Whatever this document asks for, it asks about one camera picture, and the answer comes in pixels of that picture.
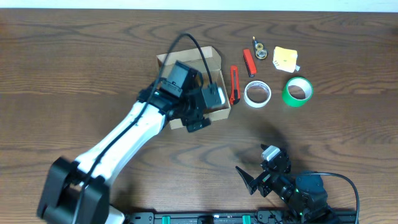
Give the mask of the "brown cardboard box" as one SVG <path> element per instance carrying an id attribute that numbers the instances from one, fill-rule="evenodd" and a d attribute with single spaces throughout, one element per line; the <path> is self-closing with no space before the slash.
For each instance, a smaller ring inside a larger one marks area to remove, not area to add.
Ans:
<path id="1" fill-rule="evenodd" d="M 212 46 L 202 47 L 200 50 L 172 52 L 169 55 L 162 54 L 158 55 L 157 59 L 159 66 L 164 68 L 160 89 L 181 101 L 169 113 L 171 129 L 185 127 L 178 115 L 183 105 L 183 96 L 192 91 L 202 90 L 212 83 L 223 89 L 226 102 L 220 107 L 205 109 L 203 115 L 211 122 L 228 118 L 231 104 L 228 102 L 221 71 L 221 56 Z"/>

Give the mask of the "white tape roll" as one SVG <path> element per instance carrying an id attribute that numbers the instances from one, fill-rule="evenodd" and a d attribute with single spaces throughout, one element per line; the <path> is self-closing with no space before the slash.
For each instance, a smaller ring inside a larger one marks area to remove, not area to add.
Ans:
<path id="1" fill-rule="evenodd" d="M 244 100 L 252 108 L 265 107 L 271 96 L 271 88 L 268 84 L 259 80 L 249 82 L 244 89 Z"/>

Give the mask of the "green tape roll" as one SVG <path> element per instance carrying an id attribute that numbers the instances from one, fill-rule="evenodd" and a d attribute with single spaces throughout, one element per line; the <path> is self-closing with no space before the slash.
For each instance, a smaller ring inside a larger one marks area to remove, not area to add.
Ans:
<path id="1" fill-rule="evenodd" d="M 282 91 L 283 101 L 294 108 L 303 106 L 313 96 L 313 86 L 304 77 L 293 77 Z"/>

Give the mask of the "yellow sticky note pad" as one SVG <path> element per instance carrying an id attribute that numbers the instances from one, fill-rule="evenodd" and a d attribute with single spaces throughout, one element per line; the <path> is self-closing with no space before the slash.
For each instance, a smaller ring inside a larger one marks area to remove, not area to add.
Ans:
<path id="1" fill-rule="evenodd" d="M 294 73 L 294 71 L 300 70 L 300 66 L 297 65 L 297 58 L 298 52 L 296 50 L 276 46 L 272 62 L 276 69 Z"/>

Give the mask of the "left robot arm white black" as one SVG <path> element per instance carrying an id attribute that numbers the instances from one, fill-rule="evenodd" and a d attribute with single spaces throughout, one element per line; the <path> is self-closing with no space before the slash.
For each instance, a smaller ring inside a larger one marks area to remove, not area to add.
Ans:
<path id="1" fill-rule="evenodd" d="M 110 188 L 123 167 L 173 119 L 188 132 L 210 125 L 203 112 L 224 103 L 214 82 L 176 62 L 140 91 L 129 114 L 96 146 L 69 162 L 59 157 L 50 167 L 37 216 L 47 223 L 124 223 L 125 214 L 109 202 Z"/>

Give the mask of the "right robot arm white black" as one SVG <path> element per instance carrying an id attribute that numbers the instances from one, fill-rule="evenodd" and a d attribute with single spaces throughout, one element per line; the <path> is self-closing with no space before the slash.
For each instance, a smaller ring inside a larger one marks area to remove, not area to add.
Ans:
<path id="1" fill-rule="evenodd" d="M 327 203 L 328 194 L 318 175 L 300 174 L 291 177 L 292 163 L 285 149 L 263 146 L 262 173 L 256 178 L 240 167 L 238 174 L 250 194 L 259 191 L 263 197 L 277 194 L 288 206 L 283 214 L 285 223 L 341 223 L 338 215 Z"/>

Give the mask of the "orange utility knife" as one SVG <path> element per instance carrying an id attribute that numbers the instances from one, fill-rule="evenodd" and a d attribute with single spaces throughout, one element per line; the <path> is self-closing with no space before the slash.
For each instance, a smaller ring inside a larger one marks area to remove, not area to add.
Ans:
<path id="1" fill-rule="evenodd" d="M 236 65 L 230 66 L 231 75 L 231 94 L 229 97 L 229 103 L 231 105 L 236 105 L 239 103 L 240 97 L 240 87 L 239 87 L 239 70 Z"/>

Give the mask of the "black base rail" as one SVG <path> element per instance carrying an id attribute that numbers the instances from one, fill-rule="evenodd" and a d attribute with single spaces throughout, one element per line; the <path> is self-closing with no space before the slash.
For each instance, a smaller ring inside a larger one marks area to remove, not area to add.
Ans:
<path id="1" fill-rule="evenodd" d="M 301 223 L 301 218 L 288 216 L 283 210 L 256 212 L 153 213 L 136 212 L 126 215 L 127 224 L 271 224 Z"/>

